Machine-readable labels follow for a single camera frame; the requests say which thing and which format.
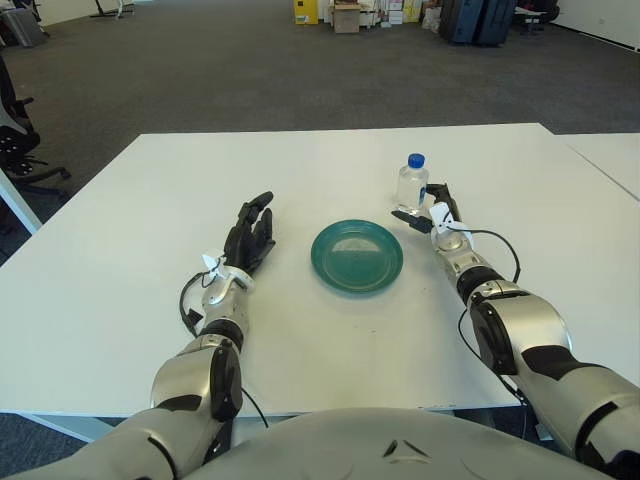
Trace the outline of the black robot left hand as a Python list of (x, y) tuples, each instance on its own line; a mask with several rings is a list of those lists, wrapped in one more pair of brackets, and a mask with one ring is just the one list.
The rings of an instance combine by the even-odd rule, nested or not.
[(253, 275), (275, 246), (273, 214), (268, 207), (273, 198), (266, 191), (242, 205), (223, 249), (227, 266)]

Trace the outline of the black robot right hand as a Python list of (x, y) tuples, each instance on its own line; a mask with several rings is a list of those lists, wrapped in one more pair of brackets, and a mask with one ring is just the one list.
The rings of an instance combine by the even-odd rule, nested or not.
[(397, 219), (407, 223), (414, 230), (417, 230), (424, 234), (429, 234), (434, 226), (444, 227), (449, 223), (461, 221), (457, 203), (451, 196), (448, 185), (446, 183), (428, 184), (426, 186), (426, 193), (434, 197), (436, 204), (444, 203), (447, 206), (448, 211), (445, 213), (441, 220), (433, 221), (426, 216), (415, 216), (401, 210), (394, 210), (391, 212), (391, 214)]

